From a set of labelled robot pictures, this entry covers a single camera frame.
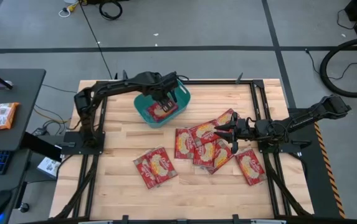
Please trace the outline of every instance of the desk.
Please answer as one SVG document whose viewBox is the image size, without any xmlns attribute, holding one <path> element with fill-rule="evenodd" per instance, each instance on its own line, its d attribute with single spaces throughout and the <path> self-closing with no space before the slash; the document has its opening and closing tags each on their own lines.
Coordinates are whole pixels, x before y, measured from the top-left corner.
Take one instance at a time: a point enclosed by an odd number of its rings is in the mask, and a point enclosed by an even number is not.
<svg viewBox="0 0 357 224">
<path fill-rule="evenodd" d="M 45 76 L 43 69 L 0 69 L 0 77 L 12 81 L 12 90 L 0 90 L 0 103 L 19 102 L 12 128 L 0 131 L 0 150 L 16 151 L 4 175 L 0 175 L 0 190 L 19 186 L 4 211 L 0 223 L 8 223 L 15 206 L 20 186 L 24 180 L 27 162 L 30 158 L 28 149 L 21 149 L 21 141 L 30 119 L 31 112 Z"/>
<path fill-rule="evenodd" d="M 94 83 L 81 81 L 79 90 Z M 288 111 L 280 80 L 266 79 L 264 84 L 272 118 L 286 118 Z M 150 128 L 135 110 L 133 99 L 138 93 L 108 98 L 104 123 L 105 150 L 98 162 L 91 220 L 121 220 L 122 215 L 129 215 L 130 220 L 231 219 L 232 214 L 239 214 L 240 218 L 273 217 L 267 181 L 255 186 L 247 185 L 235 159 L 231 159 L 214 175 L 209 175 L 205 170 L 193 166 L 191 160 L 174 159 L 173 156 L 176 128 L 192 127 L 215 119 L 229 108 L 244 118 L 255 118 L 250 87 L 186 87 L 191 92 L 186 111 L 159 129 Z M 75 125 L 78 120 L 74 110 L 72 124 Z M 178 176 L 161 187 L 148 190 L 133 160 L 160 144 L 166 148 Z M 248 144 L 241 141 L 239 146 L 246 147 Z M 262 156 L 256 151 L 257 144 L 251 142 L 250 145 L 264 164 Z M 286 154 L 280 155 L 280 160 L 288 189 L 304 209 L 312 213 L 301 162 Z M 50 217 L 61 211 L 72 196 L 73 189 L 76 189 L 81 161 L 82 156 L 74 156 L 62 166 Z M 280 193 L 277 187 L 275 190 L 280 212 L 283 213 Z"/>
</svg>

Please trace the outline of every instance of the wooden table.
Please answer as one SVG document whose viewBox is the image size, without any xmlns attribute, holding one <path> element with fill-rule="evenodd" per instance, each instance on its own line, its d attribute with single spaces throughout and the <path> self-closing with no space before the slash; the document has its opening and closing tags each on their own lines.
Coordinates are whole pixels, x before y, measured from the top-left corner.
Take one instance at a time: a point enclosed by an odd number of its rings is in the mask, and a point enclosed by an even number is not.
<svg viewBox="0 0 357 224">
<path fill-rule="evenodd" d="M 79 90 L 92 86 L 95 80 L 81 81 Z M 279 79 L 265 79 L 265 91 L 272 119 L 288 116 Z M 191 101 L 177 118 L 159 129 L 150 128 L 133 106 L 138 92 L 108 98 L 104 131 L 105 150 L 100 156 L 91 220 L 148 219 L 226 219 L 232 214 L 240 218 L 272 218 L 267 181 L 249 186 L 235 159 L 231 159 L 214 175 L 192 165 L 192 160 L 174 158 L 175 129 L 192 127 L 217 118 L 229 108 L 243 118 L 255 119 L 250 88 L 246 85 L 187 85 Z M 72 126 L 79 117 L 74 110 Z M 146 150 L 163 145 L 178 176 L 160 187 L 148 190 L 133 160 Z M 253 147 L 260 163 L 256 142 L 240 141 L 239 146 Z M 300 161 L 281 154 L 286 185 L 305 210 L 313 213 Z M 60 169 L 50 217 L 58 214 L 77 187 L 82 156 L 74 156 Z M 283 204 L 277 186 L 280 213 Z M 82 199 L 81 215 L 85 200 Z"/>
</svg>

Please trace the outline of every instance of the teal bowl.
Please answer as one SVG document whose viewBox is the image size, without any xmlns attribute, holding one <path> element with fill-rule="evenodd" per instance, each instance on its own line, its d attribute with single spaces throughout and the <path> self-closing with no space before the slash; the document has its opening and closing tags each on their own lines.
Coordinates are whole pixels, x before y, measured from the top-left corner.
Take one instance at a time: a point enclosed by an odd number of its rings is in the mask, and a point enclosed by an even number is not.
<svg viewBox="0 0 357 224">
<path fill-rule="evenodd" d="M 186 106 L 188 105 L 189 101 L 191 100 L 191 94 L 189 93 L 188 89 L 180 82 L 178 81 L 178 87 L 174 89 L 174 92 L 176 94 L 177 98 L 177 105 L 178 109 L 174 111 L 174 113 L 170 114 L 168 117 L 166 117 L 164 120 L 156 122 L 152 116 L 149 114 L 147 109 L 155 103 L 155 101 L 152 99 L 152 96 L 144 96 L 142 94 L 138 95 L 134 99 L 134 106 L 136 110 L 139 112 L 143 120 L 151 127 L 151 128 L 160 128 L 175 117 L 182 113 L 185 109 Z"/>
</svg>

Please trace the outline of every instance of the hazard tape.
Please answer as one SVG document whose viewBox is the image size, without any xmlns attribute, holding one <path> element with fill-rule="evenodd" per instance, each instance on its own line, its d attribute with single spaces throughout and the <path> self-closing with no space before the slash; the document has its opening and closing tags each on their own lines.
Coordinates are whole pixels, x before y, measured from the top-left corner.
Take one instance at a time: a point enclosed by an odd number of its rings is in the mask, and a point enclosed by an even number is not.
<svg viewBox="0 0 357 224">
<path fill-rule="evenodd" d="M 316 132 L 316 134 L 318 136 L 318 141 L 320 142 L 320 147 L 321 147 L 323 160 L 325 161 L 325 166 L 326 166 L 326 169 L 328 171 L 330 184 L 331 184 L 332 190 L 333 190 L 333 196 L 335 196 L 336 204 L 337 204 L 337 206 L 339 208 L 339 214 L 340 214 L 340 216 L 342 218 L 346 218 L 345 211 L 343 210 L 343 205 L 341 204 L 341 199 L 340 199 L 340 196 L 339 196 L 338 187 L 336 186 L 335 178 L 333 176 L 332 168 L 330 166 L 328 153 L 326 153 L 325 145 L 323 144 L 321 129 L 320 129 L 320 127 L 319 127 L 317 122 L 314 123 L 314 127 L 315 127 L 315 132 Z"/>
</svg>

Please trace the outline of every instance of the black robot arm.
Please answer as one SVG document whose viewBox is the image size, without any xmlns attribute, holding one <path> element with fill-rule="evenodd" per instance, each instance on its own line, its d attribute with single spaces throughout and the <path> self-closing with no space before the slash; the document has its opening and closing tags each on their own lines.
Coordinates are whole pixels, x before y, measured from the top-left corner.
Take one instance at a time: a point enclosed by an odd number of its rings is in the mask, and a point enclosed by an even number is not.
<svg viewBox="0 0 357 224">
<path fill-rule="evenodd" d="M 251 118 L 237 119 L 237 113 L 234 112 L 229 123 L 216 127 L 217 130 L 225 132 L 215 133 L 227 142 L 232 143 L 232 152 L 236 153 L 238 139 L 268 142 L 270 144 L 287 142 L 289 133 L 323 118 L 343 118 L 349 110 L 351 110 L 350 106 L 346 105 L 339 96 L 324 96 L 319 103 L 284 120 L 261 119 L 254 121 L 254 128 L 249 125 L 249 120 L 252 121 Z"/>
<path fill-rule="evenodd" d="M 81 127 L 80 135 L 87 147 L 98 145 L 97 132 L 94 130 L 95 112 L 100 103 L 108 96 L 138 91 L 145 96 L 151 95 L 152 99 L 160 104 L 164 111 L 169 111 L 173 105 L 169 103 L 168 93 L 175 102 L 177 99 L 174 88 L 178 86 L 178 75 L 171 72 L 165 76 L 159 73 L 143 72 L 133 78 L 127 78 L 123 71 L 124 80 L 98 81 L 94 86 L 84 88 L 74 96 L 77 113 L 79 114 Z"/>
</svg>

